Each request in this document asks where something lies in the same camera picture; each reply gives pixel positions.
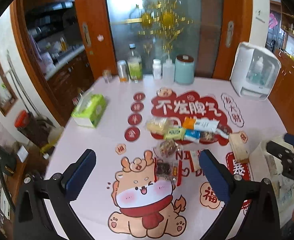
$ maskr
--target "tissue box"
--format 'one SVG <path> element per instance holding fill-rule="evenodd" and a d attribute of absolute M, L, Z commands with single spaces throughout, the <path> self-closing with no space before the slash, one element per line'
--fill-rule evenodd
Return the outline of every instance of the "tissue box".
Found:
<path fill-rule="evenodd" d="M 71 117 L 77 125 L 96 128 L 105 112 L 106 106 L 106 100 L 103 95 L 85 93 L 71 113 Z"/>

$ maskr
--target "door handle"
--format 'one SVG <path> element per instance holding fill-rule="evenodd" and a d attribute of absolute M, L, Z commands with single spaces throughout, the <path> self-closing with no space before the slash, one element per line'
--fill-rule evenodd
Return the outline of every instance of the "door handle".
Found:
<path fill-rule="evenodd" d="M 82 23 L 82 31 L 83 31 L 83 34 L 85 35 L 87 47 L 91 47 L 91 39 L 90 39 L 89 30 L 88 30 L 88 25 L 86 22 Z"/>
<path fill-rule="evenodd" d="M 234 35 L 234 22 L 228 22 L 227 37 L 226 37 L 226 47 L 230 48 L 232 42 L 232 36 Z"/>

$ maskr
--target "brown canister lid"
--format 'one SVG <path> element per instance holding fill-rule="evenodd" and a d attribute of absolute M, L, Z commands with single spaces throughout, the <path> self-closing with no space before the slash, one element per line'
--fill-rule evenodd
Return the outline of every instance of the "brown canister lid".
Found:
<path fill-rule="evenodd" d="M 178 55 L 177 60 L 181 62 L 194 62 L 194 58 L 188 55 Z"/>

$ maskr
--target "frosted glass panel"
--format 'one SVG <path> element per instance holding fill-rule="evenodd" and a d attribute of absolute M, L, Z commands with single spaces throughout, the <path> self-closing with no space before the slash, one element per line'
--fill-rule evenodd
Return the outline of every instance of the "frosted glass panel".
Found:
<path fill-rule="evenodd" d="M 107 0 L 107 9 L 117 60 L 127 60 L 135 43 L 144 73 L 152 73 L 152 60 L 164 62 L 168 51 L 173 60 L 187 54 L 197 63 L 201 0 Z"/>

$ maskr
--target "pink tablecloth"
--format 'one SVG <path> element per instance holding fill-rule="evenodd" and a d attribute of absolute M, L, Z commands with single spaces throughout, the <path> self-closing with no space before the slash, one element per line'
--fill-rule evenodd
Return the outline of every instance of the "pink tablecloth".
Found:
<path fill-rule="evenodd" d="M 241 98 L 227 81 L 196 78 L 190 86 L 166 86 L 149 76 L 138 84 L 120 83 L 118 78 L 105 84 L 99 79 L 93 91 L 109 101 L 98 128 L 79 127 L 70 120 L 51 158 L 46 178 L 63 173 L 86 149 L 96 152 L 96 167 L 78 199 L 71 203 L 96 240 L 200 239 L 224 203 L 215 198 L 202 171 L 193 170 L 188 150 L 208 148 L 233 174 L 255 180 L 251 171 L 255 167 L 237 163 L 228 141 L 219 136 L 212 144 L 186 144 L 184 152 L 176 154 L 182 168 L 179 186 L 172 187 L 161 180 L 155 183 L 152 150 L 159 140 L 144 128 L 152 113 L 172 117 L 178 123 L 186 116 L 219 120 L 233 132 L 245 132 L 249 152 L 260 141 L 286 132 L 268 100 Z M 153 210 L 149 216 L 146 205 Z M 52 207 L 47 206 L 57 232 L 65 236 Z M 236 234 L 247 206 L 244 203 L 229 237 Z"/>

